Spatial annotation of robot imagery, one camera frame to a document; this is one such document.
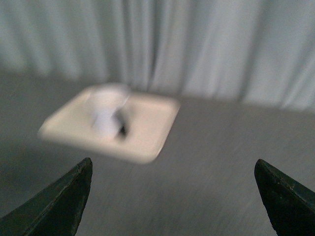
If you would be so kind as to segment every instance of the dark object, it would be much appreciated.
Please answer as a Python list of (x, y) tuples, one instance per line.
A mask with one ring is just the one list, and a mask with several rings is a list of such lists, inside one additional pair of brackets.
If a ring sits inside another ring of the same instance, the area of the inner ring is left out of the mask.
[(255, 165), (255, 178), (277, 235), (315, 235), (313, 191), (261, 159)]
[(85, 158), (22, 206), (0, 219), (1, 236), (73, 236), (77, 232), (92, 178)]

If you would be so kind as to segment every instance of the table surface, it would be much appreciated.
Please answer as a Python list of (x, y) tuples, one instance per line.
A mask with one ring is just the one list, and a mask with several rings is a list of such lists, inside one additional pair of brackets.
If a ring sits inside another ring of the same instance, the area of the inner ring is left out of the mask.
[(253, 170), (262, 158), (315, 190), (315, 115), (197, 98), (157, 159), (137, 165), (41, 141), (44, 120), (88, 83), (0, 79), (0, 217), (84, 157), (94, 170), (77, 236), (275, 236)]

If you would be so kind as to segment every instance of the curtain fold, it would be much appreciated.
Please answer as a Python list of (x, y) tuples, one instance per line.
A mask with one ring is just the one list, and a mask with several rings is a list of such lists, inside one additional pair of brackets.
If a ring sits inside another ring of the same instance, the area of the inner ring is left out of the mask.
[(0, 67), (315, 112), (315, 1), (4, 0)]

